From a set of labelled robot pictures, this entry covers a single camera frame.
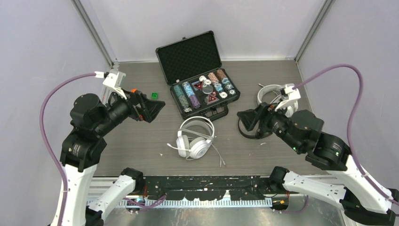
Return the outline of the small white headphones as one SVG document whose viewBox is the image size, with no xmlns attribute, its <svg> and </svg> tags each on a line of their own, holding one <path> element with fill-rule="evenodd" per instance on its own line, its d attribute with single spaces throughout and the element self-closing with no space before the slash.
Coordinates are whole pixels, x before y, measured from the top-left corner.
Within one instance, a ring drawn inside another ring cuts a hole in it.
<svg viewBox="0 0 399 226">
<path fill-rule="evenodd" d="M 202 127 L 207 134 L 190 130 L 191 127 Z M 180 157 L 186 160 L 196 160 L 202 158 L 209 148 L 214 148 L 220 158 L 220 166 L 226 163 L 213 144 L 215 139 L 215 126 L 212 121 L 206 117 L 193 116 L 186 119 L 177 130 L 176 146 L 167 143 L 167 146 L 178 151 Z"/>
</svg>

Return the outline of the black on-ear headphones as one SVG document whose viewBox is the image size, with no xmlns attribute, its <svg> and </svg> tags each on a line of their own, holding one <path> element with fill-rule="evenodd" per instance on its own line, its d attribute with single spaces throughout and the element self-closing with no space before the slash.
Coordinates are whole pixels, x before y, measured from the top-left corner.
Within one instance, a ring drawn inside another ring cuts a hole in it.
<svg viewBox="0 0 399 226">
<path fill-rule="evenodd" d="M 263 139 L 263 138 L 271 136 L 272 131 L 269 130 L 264 125 L 261 125 L 260 124 L 261 122 L 263 122 L 263 121 L 258 122 L 258 128 L 255 130 L 255 133 L 249 134 L 249 133 L 246 133 L 243 131 L 241 126 L 243 126 L 244 124 L 241 122 L 241 119 L 238 119 L 238 121 L 237 121 L 238 131 L 243 137 L 248 138 L 248 139 Z"/>
</svg>

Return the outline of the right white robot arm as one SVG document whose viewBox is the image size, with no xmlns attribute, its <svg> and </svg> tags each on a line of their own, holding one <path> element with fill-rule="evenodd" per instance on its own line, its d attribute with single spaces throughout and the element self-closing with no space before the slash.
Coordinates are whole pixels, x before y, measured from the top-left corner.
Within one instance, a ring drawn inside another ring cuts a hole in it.
<svg viewBox="0 0 399 226">
<path fill-rule="evenodd" d="M 297 154 L 304 154 L 312 166 L 336 178 L 334 184 L 301 176 L 276 166 L 268 179 L 274 193 L 297 192 L 327 202 L 348 218 L 368 226 L 392 226 L 396 214 L 392 202 L 399 199 L 397 189 L 371 185 L 363 167 L 357 166 L 350 147 L 339 137 L 322 131 L 323 120 L 308 110 L 287 117 L 275 104 L 262 103 L 237 114 L 246 130 L 256 124 L 275 134 Z"/>
</svg>

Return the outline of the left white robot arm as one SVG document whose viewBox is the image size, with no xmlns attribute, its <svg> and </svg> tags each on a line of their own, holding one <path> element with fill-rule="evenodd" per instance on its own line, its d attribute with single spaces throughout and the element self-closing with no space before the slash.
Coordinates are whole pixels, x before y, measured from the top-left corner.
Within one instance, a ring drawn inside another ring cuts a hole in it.
<svg viewBox="0 0 399 226">
<path fill-rule="evenodd" d="M 53 225 L 102 226 L 110 212 L 128 194 L 138 195 L 145 187 L 144 175 L 125 168 L 117 180 L 95 201 L 87 203 L 93 175 L 107 143 L 105 135 L 131 118 L 152 122 L 165 102 L 151 100 L 140 91 L 112 93 L 107 104 L 89 93 L 78 97 L 70 112 L 70 134 L 62 143 L 61 165 L 66 175 Z"/>
</svg>

